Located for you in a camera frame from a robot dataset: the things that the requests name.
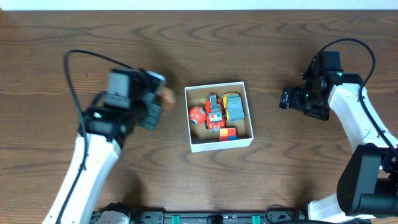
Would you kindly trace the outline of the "brown plush toy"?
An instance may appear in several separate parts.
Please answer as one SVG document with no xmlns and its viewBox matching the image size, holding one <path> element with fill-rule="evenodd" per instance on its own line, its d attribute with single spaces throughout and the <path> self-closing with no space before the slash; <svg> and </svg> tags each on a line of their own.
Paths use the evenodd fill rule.
<svg viewBox="0 0 398 224">
<path fill-rule="evenodd" d="M 160 102 L 164 110 L 170 110 L 176 105 L 175 93 L 167 87 L 163 87 L 160 93 Z"/>
</svg>

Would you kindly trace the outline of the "red round toy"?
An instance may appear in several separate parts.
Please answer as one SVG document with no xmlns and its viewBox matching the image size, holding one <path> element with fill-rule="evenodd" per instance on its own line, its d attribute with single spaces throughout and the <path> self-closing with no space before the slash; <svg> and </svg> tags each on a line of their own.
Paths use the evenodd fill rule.
<svg viewBox="0 0 398 224">
<path fill-rule="evenodd" d="M 206 121 L 206 111 L 202 106 L 194 106 L 190 108 L 188 118 L 193 124 L 203 124 Z"/>
</svg>

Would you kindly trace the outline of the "yellow grey toy dump truck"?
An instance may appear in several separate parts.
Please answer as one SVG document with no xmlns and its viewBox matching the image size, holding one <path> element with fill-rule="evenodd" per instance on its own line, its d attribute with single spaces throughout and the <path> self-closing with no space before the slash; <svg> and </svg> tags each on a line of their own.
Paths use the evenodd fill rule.
<svg viewBox="0 0 398 224">
<path fill-rule="evenodd" d="M 225 93 L 222 96 L 222 105 L 226 119 L 229 122 L 242 121 L 244 119 L 244 108 L 239 93 Z"/>
</svg>

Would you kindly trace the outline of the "red toy fire truck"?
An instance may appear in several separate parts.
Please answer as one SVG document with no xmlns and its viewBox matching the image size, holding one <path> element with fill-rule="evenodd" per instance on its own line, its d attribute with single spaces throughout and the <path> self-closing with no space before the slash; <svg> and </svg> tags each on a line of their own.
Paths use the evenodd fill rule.
<svg viewBox="0 0 398 224">
<path fill-rule="evenodd" d="M 206 123 L 205 127 L 209 132 L 220 131 L 226 126 L 221 101 L 215 94 L 211 94 L 205 103 Z"/>
</svg>

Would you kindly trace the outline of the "multicolour puzzle cube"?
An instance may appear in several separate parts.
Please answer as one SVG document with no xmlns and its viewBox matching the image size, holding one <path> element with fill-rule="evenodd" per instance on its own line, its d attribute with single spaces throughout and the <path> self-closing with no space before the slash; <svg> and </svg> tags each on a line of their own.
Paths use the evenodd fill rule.
<svg viewBox="0 0 398 224">
<path fill-rule="evenodd" d="M 220 141 L 233 141 L 236 139 L 237 139 L 237 133 L 235 128 L 220 129 Z"/>
</svg>

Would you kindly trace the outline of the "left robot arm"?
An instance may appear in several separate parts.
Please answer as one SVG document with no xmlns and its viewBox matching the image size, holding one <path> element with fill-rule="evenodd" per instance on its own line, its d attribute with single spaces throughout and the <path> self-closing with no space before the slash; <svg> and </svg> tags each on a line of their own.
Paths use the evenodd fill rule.
<svg viewBox="0 0 398 224">
<path fill-rule="evenodd" d="M 103 184 L 135 126 L 154 130 L 165 77 L 144 69 L 114 68 L 106 91 L 83 112 L 68 172 L 44 223 L 88 223 Z"/>
</svg>

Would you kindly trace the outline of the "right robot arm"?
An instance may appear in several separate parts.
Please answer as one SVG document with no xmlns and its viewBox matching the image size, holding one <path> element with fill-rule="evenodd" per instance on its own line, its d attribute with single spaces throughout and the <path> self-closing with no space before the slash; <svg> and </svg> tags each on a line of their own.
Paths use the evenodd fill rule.
<svg viewBox="0 0 398 224">
<path fill-rule="evenodd" d="M 353 152 L 336 193 L 308 203 L 308 219 L 344 223 L 397 216 L 397 138 L 373 108 L 364 80 L 344 72 L 339 53 L 332 51 L 316 54 L 302 78 L 304 87 L 284 88 L 280 109 L 323 121 L 333 111 Z"/>
</svg>

